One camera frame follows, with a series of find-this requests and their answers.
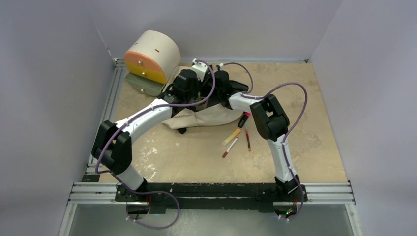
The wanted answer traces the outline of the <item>beige canvas backpack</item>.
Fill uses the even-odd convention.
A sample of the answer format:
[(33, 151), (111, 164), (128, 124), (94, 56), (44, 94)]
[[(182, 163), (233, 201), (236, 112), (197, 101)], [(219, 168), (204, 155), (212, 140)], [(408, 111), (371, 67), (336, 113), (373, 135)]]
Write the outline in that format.
[(196, 126), (219, 126), (239, 119), (242, 113), (241, 110), (230, 110), (218, 103), (207, 105), (200, 111), (185, 108), (162, 123), (172, 130)]

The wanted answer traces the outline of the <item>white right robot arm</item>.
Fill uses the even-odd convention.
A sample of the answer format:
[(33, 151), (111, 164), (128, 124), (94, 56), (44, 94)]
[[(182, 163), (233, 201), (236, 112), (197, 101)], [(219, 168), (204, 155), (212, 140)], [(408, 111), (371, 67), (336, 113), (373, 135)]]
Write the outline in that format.
[[(220, 104), (229, 110), (248, 112), (254, 119), (259, 135), (267, 140), (275, 166), (276, 193), (282, 200), (290, 199), (296, 189), (302, 190), (299, 177), (294, 169), (288, 148), (287, 138), (302, 117), (307, 104), (307, 91), (297, 82), (288, 82), (274, 87), (266, 95), (250, 96), (233, 87), (238, 82), (231, 81), (229, 74), (224, 70), (214, 73), (215, 91)], [(278, 88), (297, 85), (304, 92), (304, 105), (293, 126), (289, 128), (290, 121), (277, 98), (272, 94)]]

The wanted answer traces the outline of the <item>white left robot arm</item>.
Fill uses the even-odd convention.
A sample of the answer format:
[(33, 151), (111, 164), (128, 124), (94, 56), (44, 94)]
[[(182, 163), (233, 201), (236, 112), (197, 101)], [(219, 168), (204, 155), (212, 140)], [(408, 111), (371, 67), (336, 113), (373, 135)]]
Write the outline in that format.
[(132, 145), (154, 126), (172, 118), (179, 111), (205, 103), (215, 89), (211, 66), (183, 69), (148, 106), (116, 121), (103, 121), (98, 129), (91, 154), (98, 174), (110, 173), (125, 185), (134, 201), (147, 194), (146, 179), (132, 165)]

